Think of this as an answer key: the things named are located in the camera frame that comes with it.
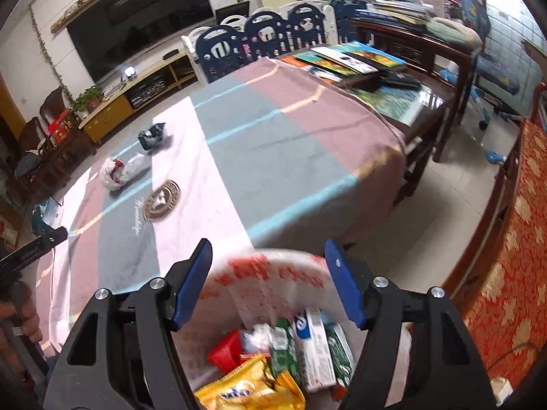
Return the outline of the person's left hand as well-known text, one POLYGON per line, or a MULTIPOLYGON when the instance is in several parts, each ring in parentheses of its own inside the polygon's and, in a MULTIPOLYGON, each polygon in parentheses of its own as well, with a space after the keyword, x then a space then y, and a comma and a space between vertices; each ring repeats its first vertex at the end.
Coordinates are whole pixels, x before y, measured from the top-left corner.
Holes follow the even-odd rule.
MULTIPOLYGON (((28 337, 32 343, 39 343, 43 339, 43 333, 40 329, 40 317, 32 300, 31 288, 24 282, 19 282, 18 286, 21 286, 24 301, 18 305, 11 302, 2 302, 1 320, 10 321, 12 316, 15 316, 19 321, 18 327, 21 334, 28 337)), ((18 354, 16 354, 3 330, 1 330, 1 357, 17 375, 21 376, 25 372, 26 368, 19 360, 18 354)))

